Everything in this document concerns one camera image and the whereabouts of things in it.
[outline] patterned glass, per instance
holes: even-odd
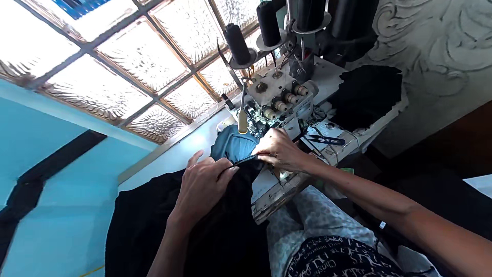
[[[137,10],[137,6],[131,0],[111,0],[75,20],[53,0],[22,1],[71,37],[82,42],[93,41],[100,34]]]
[[[186,81],[164,99],[192,120],[215,104],[212,97],[198,84],[195,78]]]
[[[231,58],[231,53],[227,52],[224,56],[229,60]],[[238,70],[235,70],[234,72],[238,79],[241,80],[241,73]],[[222,95],[223,93],[229,94],[238,87],[220,57],[203,68],[200,73],[218,95]]]
[[[169,33],[193,64],[224,43],[222,32],[204,0],[165,1],[153,11],[161,26]]]
[[[1,6],[0,75],[31,80],[79,50],[16,2],[5,1]]]
[[[45,88],[50,96],[111,121],[125,119],[151,101],[87,54],[50,78]]]
[[[154,104],[128,124],[127,128],[157,143],[164,143],[184,126],[183,122],[159,104]]]
[[[215,0],[224,24],[234,23],[243,30],[257,20],[256,7],[260,0]]]
[[[97,50],[153,92],[189,72],[145,17],[112,36]]]

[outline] hand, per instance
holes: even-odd
[[[305,171],[304,165],[313,159],[301,151],[282,128],[268,130],[251,154],[258,154],[258,159],[291,172]]]
[[[226,158],[214,161],[211,157],[197,163],[202,155],[203,150],[200,150],[188,160],[176,206],[168,218],[168,224],[178,224],[184,232],[190,232],[217,204],[232,176],[239,170],[238,167],[229,168],[217,180],[218,175],[232,163]]]

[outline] printed shirt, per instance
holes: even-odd
[[[403,277],[401,269],[374,248],[337,236],[309,238],[290,262],[286,277]]]

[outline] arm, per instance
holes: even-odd
[[[253,154],[289,171],[303,171],[329,181],[348,198],[438,257],[459,276],[492,272],[492,242],[436,215],[408,197],[331,167],[303,153],[283,129],[270,129]]]
[[[224,195],[227,184],[238,171],[226,158],[215,162],[211,157],[197,163],[203,151],[188,160],[183,174],[176,206],[167,219],[166,231],[147,277],[180,277],[186,258],[188,237],[195,224],[205,216]]]

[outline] scissors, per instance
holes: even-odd
[[[318,135],[308,135],[312,138],[307,138],[309,141],[317,142],[317,143],[324,143],[324,144],[333,144],[333,145],[345,145],[345,140],[341,138],[331,138],[331,137],[325,137],[325,136],[318,136]]]

